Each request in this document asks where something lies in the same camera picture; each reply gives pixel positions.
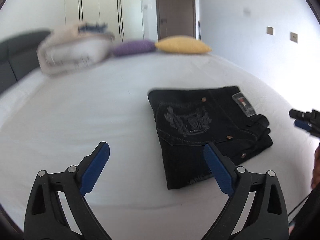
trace wardrobe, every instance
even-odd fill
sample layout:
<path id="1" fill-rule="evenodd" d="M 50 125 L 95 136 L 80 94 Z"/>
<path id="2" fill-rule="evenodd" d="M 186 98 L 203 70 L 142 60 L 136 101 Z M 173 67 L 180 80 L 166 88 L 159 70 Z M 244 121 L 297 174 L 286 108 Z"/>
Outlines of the wardrobe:
<path id="1" fill-rule="evenodd" d="M 143 39 L 141 0 L 65 0 L 66 24 L 108 25 L 116 41 Z"/>

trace white bed sheet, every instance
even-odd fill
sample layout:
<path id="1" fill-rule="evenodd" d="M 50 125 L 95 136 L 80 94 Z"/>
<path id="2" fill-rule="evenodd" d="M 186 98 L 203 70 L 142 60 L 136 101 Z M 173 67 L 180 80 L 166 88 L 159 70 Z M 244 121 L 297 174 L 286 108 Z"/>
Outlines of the white bed sheet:
<path id="1" fill-rule="evenodd" d="M 0 128 L 49 78 L 37 68 L 0 95 Z"/>
<path id="2" fill-rule="evenodd" d="M 64 171 L 105 141 L 110 159 L 86 199 L 114 240 L 203 237 L 227 196 L 214 179 L 167 190 L 147 98 L 152 88 L 238 85 L 256 112 L 269 119 L 274 142 L 244 166 L 258 173 L 274 170 L 289 211 L 310 192 L 317 141 L 293 127 L 291 106 L 280 95 L 223 58 L 152 53 L 44 79 L 34 80 L 34 94 L 0 128 L 0 203 L 20 227 L 37 172 Z M 241 217 L 236 231 L 244 221 Z"/>

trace wall socket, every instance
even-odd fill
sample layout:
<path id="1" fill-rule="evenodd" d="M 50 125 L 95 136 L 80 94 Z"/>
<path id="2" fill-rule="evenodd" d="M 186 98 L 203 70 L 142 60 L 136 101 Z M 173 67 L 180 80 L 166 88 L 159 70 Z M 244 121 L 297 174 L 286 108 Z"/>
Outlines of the wall socket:
<path id="1" fill-rule="evenodd" d="M 298 43 L 298 34 L 291 32 L 290 33 L 290 40 Z"/>
<path id="2" fill-rule="evenodd" d="M 273 35 L 273 27 L 267 27 L 267 34 Z"/>

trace light switch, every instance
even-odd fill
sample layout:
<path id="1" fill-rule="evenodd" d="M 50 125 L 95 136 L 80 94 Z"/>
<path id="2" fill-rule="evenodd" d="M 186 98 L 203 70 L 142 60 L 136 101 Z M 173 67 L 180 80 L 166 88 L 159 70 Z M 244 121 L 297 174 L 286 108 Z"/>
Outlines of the light switch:
<path id="1" fill-rule="evenodd" d="M 152 9 L 152 5 L 151 4 L 145 4 L 144 6 L 143 6 L 143 9 L 145 9 L 145 10 L 148 10 L 148 9 Z"/>
<path id="2" fill-rule="evenodd" d="M 273 35 L 273 27 L 267 27 L 267 34 Z"/>
<path id="3" fill-rule="evenodd" d="M 290 40 L 298 43 L 298 34 L 297 33 L 290 33 Z"/>

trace person's hand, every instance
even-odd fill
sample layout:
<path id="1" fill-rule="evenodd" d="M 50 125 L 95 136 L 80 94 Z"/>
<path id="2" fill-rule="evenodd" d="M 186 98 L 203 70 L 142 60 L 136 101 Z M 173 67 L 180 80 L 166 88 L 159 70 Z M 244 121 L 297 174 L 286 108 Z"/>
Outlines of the person's hand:
<path id="1" fill-rule="evenodd" d="M 311 188 L 314 189 L 320 182 L 320 146 L 315 152 L 315 168 L 313 169 L 313 178 L 311 181 Z"/>

